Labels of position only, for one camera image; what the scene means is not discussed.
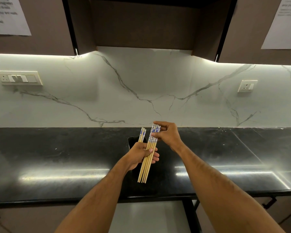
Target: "hand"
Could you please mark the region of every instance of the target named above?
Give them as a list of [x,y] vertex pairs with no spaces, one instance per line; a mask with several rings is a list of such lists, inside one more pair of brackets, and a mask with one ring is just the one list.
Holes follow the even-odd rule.
[[[128,162],[128,170],[133,170],[135,167],[137,167],[138,163],[142,162],[144,156],[148,156],[153,152],[152,148],[145,150],[146,146],[147,143],[136,142],[130,151],[128,151],[128,153],[123,156],[123,158]],[[159,154],[154,152],[152,164],[156,161],[159,161]]]
[[154,121],[153,123],[161,126],[160,132],[153,132],[151,134],[153,137],[163,140],[163,142],[169,145],[175,152],[177,152],[177,149],[184,145],[175,123],[161,121]]

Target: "right hand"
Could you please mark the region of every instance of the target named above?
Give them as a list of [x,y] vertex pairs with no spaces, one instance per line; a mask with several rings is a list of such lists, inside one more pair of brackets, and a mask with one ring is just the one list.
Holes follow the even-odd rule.
[[154,124],[161,126],[160,132],[152,132],[152,136],[163,140],[170,148],[177,152],[178,149],[181,148],[183,142],[180,138],[177,125],[175,123],[162,122],[162,121],[154,121]]

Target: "forearm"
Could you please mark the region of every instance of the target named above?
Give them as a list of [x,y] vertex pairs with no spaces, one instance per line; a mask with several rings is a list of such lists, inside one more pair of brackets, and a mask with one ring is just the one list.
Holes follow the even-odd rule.
[[184,144],[176,152],[217,233],[284,232],[252,197]]
[[55,233],[107,233],[128,164],[122,158],[66,216]]

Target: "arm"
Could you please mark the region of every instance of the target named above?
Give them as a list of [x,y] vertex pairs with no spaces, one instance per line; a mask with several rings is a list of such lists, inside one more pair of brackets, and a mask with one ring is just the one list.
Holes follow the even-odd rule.
[[[134,169],[153,149],[144,150],[146,143],[137,142],[112,170],[91,189],[66,216],[55,233],[107,233],[119,199],[124,176]],[[152,163],[159,160],[154,153]]]
[[158,122],[163,140],[182,159],[201,202],[217,233],[284,233],[280,226],[251,196],[226,176],[196,156],[180,139],[174,123]]

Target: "power socket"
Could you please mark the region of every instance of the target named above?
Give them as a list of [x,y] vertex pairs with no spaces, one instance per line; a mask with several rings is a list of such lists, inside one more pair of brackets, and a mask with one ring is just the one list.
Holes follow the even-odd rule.
[[252,92],[257,80],[242,80],[238,92]]
[[10,82],[9,77],[6,74],[0,74],[0,80],[4,83]]

